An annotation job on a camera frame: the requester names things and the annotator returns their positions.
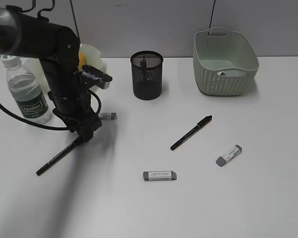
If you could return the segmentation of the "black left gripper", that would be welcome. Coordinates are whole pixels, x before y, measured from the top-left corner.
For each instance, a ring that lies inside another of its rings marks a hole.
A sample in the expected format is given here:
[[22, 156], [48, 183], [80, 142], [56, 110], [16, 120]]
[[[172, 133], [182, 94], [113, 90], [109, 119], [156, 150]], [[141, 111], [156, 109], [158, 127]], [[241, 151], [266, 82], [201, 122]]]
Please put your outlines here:
[[89, 112], [74, 118], [62, 115], [57, 109], [53, 109], [53, 114], [63, 121], [70, 132], [76, 131], [83, 142], [91, 140], [94, 132], [102, 127], [101, 119], [95, 112]]

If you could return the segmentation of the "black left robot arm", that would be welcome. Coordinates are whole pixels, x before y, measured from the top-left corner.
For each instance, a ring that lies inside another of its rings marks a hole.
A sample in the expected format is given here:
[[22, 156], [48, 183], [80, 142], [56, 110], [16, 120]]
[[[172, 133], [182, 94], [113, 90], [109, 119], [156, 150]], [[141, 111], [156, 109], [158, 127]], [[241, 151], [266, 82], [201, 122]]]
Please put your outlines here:
[[89, 141], [101, 127], [91, 91], [79, 71], [80, 40], [69, 27], [51, 23], [17, 6], [0, 8], [0, 55], [38, 59], [47, 79], [54, 114], [71, 132]]

